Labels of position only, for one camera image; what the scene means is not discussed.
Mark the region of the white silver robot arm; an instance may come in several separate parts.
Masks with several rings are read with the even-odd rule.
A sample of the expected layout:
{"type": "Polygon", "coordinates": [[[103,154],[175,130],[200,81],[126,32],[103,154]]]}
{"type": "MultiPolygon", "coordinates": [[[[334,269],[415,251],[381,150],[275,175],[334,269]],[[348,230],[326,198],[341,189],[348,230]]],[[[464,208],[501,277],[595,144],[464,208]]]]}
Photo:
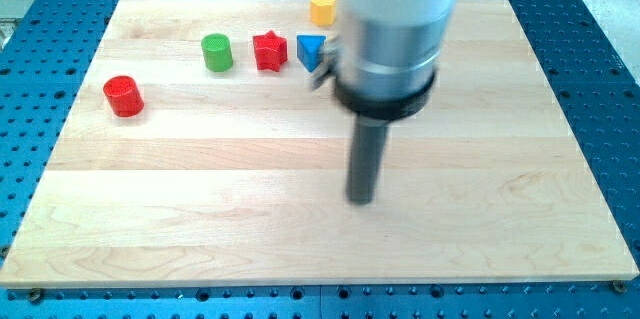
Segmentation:
{"type": "Polygon", "coordinates": [[[339,0],[337,33],[321,46],[313,88],[334,79],[352,112],[380,121],[426,104],[456,0],[339,0]]]}

